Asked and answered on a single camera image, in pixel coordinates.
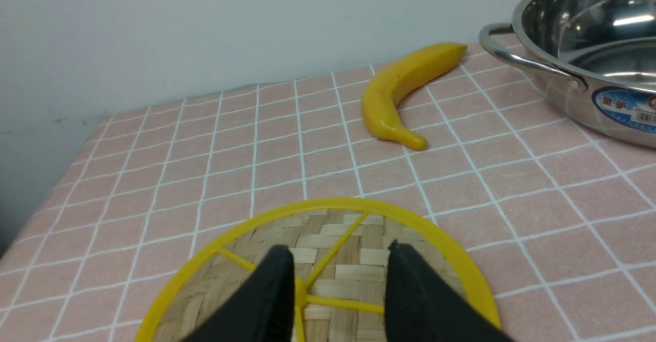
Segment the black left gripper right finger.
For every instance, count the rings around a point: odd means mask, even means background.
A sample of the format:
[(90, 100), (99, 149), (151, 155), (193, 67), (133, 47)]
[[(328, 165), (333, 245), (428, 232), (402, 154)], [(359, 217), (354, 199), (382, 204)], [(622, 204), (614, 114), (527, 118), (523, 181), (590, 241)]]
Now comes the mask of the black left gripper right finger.
[(511, 341), (457, 294), (410, 244), (389, 246), (384, 300), (388, 341)]

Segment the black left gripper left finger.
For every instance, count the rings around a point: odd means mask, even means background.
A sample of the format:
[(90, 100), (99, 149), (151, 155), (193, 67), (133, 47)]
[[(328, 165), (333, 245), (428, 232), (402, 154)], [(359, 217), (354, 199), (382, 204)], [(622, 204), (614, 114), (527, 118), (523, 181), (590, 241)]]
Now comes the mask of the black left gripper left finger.
[(288, 246), (274, 245), (251, 276), (183, 341), (290, 341), (295, 273)]

